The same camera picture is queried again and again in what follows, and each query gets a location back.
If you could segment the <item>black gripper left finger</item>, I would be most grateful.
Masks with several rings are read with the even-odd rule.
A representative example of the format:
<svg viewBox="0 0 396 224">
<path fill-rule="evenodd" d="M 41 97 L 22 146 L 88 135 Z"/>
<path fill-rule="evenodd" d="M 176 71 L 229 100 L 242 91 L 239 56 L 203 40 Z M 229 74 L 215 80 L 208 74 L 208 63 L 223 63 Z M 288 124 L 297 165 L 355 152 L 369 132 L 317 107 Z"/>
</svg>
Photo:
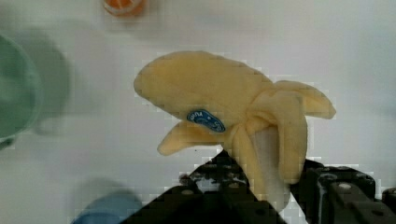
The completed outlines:
<svg viewBox="0 0 396 224">
<path fill-rule="evenodd" d="M 121 224 L 287 224 L 256 199 L 237 162 L 222 151 Z"/>
</svg>

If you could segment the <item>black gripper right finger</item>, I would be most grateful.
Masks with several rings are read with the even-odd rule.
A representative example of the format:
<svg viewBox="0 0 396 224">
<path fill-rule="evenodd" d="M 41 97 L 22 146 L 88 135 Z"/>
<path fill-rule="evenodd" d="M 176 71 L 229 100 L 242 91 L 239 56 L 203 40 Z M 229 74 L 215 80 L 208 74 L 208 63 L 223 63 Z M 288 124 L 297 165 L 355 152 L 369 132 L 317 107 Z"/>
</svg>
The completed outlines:
<svg viewBox="0 0 396 224">
<path fill-rule="evenodd" d="M 396 224 L 395 189 L 375 197 L 375 180 L 347 166 L 307 160 L 290 187 L 308 224 Z"/>
</svg>

